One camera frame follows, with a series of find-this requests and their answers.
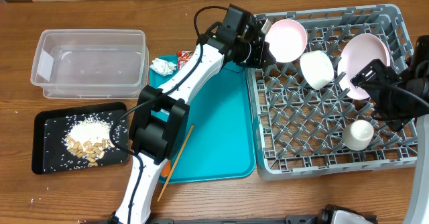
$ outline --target pink plate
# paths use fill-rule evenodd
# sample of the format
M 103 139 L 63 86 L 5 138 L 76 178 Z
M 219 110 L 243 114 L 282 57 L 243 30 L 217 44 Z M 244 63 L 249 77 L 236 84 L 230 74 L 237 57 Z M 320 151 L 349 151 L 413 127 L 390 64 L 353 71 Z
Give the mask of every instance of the pink plate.
M 305 51 L 307 31 L 295 20 L 282 19 L 271 26 L 265 41 L 277 62 L 287 63 L 298 59 Z
M 341 53 L 338 63 L 338 75 L 346 72 L 340 81 L 342 90 L 350 88 L 348 97 L 355 100 L 369 98 L 362 88 L 355 88 L 350 80 L 374 59 L 380 59 L 386 66 L 390 66 L 389 50 L 384 43 L 373 34 L 361 34 L 350 40 Z

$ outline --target clear plastic bin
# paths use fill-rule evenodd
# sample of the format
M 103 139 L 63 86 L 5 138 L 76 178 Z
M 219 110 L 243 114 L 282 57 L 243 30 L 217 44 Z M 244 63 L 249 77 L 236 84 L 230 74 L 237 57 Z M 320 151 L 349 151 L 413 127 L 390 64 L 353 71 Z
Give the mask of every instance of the clear plastic bin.
M 148 62 L 141 30 L 45 30 L 31 82 L 49 99 L 136 99 Z

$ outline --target white cup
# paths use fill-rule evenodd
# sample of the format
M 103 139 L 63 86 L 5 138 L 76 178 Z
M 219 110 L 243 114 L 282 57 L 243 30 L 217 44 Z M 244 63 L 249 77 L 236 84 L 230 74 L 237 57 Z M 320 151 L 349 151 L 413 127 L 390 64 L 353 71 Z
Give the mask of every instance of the white cup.
M 304 53 L 300 67 L 304 78 L 315 90 L 320 90 L 334 80 L 334 68 L 329 57 L 321 50 Z
M 361 151 L 368 147 L 374 135 L 374 127 L 365 120 L 357 120 L 343 130 L 343 142 L 351 150 Z

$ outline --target crumpled tissue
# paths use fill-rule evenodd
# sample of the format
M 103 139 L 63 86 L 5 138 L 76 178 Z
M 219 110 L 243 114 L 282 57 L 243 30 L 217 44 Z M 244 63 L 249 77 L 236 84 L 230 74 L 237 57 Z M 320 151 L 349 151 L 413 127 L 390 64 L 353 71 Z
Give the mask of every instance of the crumpled tissue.
M 176 64 L 172 62 L 168 62 L 166 60 L 162 60 L 159 58 L 156 58 L 155 60 L 152 60 L 152 65 L 150 65 L 150 68 L 154 70 L 156 73 L 167 76 L 169 74 L 173 74 L 173 71 L 176 70 Z

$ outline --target wooden table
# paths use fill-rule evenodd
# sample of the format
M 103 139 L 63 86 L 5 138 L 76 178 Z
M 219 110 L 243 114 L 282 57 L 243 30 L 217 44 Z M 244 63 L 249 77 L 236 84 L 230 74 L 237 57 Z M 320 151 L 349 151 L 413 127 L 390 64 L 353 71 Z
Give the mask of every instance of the wooden table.
M 143 30 L 151 59 L 192 50 L 194 13 L 207 5 L 234 3 L 253 13 L 395 3 L 413 42 L 429 33 L 429 0 L 171 0 L 0 4 L 0 223 L 76 223 L 106 219 L 122 201 L 131 162 L 104 168 L 35 175 L 31 171 L 34 117 L 40 111 L 107 101 L 48 100 L 30 72 L 46 29 Z M 222 20 L 212 10 L 201 28 Z M 128 107 L 135 101 L 125 101 Z M 247 178 L 170 185 L 155 217 L 218 219 L 284 217 L 317 213 L 325 204 L 401 223 L 414 169 L 356 172 L 320 178 L 266 182 L 256 170 Z

